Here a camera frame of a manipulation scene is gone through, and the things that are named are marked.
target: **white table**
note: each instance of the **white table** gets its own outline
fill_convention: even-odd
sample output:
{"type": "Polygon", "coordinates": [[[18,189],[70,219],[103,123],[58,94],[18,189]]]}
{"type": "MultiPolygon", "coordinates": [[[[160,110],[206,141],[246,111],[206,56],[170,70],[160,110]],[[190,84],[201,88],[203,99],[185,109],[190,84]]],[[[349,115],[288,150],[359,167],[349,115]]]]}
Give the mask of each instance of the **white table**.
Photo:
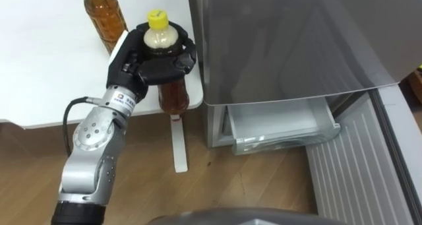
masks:
{"type": "MultiPolygon", "coordinates": [[[[127,26],[146,22],[151,9],[167,10],[193,39],[188,0],[119,0],[127,26]]],[[[0,9],[0,122],[25,129],[60,125],[67,104],[82,96],[102,97],[109,56],[85,13],[83,0],[4,0],[0,9]]],[[[199,69],[186,77],[189,109],[203,98],[199,69]]],[[[69,123],[92,106],[72,108],[69,123]]],[[[150,87],[133,115],[161,112],[158,90],[150,87]]],[[[172,125],[173,140],[181,126],[172,125]]]]}

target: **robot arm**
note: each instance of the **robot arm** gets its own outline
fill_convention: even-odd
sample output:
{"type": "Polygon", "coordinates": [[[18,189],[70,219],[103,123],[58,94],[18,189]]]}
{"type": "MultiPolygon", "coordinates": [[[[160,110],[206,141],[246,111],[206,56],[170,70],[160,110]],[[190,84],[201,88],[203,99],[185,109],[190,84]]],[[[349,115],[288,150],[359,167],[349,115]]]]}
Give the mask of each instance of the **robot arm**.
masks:
{"type": "Polygon", "coordinates": [[[117,158],[125,145],[127,122],[149,85],[183,78],[196,62],[187,33],[179,32],[185,51],[178,57],[148,59],[143,44],[147,24],[129,32],[109,66],[107,90],[73,135],[73,151],[63,168],[52,224],[102,224],[109,202],[117,158]]]}

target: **refrigerator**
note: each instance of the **refrigerator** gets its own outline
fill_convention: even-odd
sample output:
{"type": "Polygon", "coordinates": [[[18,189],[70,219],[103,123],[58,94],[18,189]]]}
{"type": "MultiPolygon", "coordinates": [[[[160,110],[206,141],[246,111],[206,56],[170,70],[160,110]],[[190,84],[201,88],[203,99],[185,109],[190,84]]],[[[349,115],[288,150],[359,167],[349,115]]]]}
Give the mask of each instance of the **refrigerator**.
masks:
{"type": "Polygon", "coordinates": [[[422,135],[398,83],[422,0],[189,0],[208,147],[305,146],[320,216],[422,224],[422,135]]]}

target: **table leg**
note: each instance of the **table leg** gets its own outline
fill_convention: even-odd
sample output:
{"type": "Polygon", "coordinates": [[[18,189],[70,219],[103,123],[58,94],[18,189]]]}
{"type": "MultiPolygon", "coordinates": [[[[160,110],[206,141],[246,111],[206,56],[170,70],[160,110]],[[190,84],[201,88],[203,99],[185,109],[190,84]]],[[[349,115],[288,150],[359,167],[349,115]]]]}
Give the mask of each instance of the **table leg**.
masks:
{"type": "Polygon", "coordinates": [[[171,139],[173,141],[173,159],[176,173],[187,172],[187,157],[185,147],[185,134],[180,115],[171,115],[171,139]]]}

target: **plastic bottle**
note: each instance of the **plastic bottle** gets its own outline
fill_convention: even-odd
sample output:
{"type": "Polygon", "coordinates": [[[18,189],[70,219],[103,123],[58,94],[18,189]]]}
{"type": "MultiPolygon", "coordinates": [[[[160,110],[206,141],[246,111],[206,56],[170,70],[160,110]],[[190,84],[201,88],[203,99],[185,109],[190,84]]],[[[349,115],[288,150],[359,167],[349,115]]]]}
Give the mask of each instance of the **plastic bottle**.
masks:
{"type": "MultiPolygon", "coordinates": [[[[165,11],[149,12],[148,24],[150,29],[145,33],[144,42],[151,49],[151,57],[178,56],[183,51],[183,46],[177,41],[179,34],[169,25],[165,11]]],[[[185,79],[160,85],[158,91],[160,107],[169,115],[181,115],[189,106],[185,79]]]]}
{"type": "Polygon", "coordinates": [[[111,53],[120,35],[127,30],[119,3],[117,0],[84,0],[84,4],[105,48],[111,53]]]}

